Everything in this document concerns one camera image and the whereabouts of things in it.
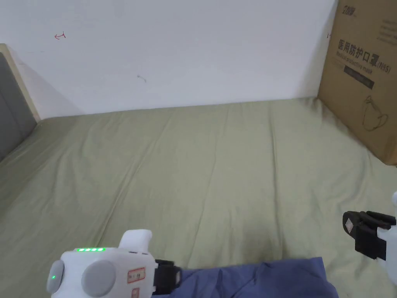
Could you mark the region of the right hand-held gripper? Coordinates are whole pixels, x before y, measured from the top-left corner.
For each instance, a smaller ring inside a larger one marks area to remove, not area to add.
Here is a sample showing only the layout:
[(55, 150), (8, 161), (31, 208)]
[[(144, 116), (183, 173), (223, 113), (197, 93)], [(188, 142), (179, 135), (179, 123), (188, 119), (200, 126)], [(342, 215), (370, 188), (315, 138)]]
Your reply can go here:
[(355, 250), (373, 260), (387, 261), (387, 244), (396, 228), (396, 215), (374, 211), (347, 211), (343, 213), (344, 231), (355, 240)]

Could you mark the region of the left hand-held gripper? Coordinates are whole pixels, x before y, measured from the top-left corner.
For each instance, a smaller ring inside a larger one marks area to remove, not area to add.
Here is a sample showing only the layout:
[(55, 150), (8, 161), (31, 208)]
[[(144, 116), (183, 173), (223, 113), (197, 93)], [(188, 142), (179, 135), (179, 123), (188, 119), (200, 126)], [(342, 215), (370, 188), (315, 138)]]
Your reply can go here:
[(76, 248), (53, 262), (47, 292), (53, 298), (150, 298), (180, 287), (182, 269), (148, 251), (152, 232), (126, 231), (118, 247)]

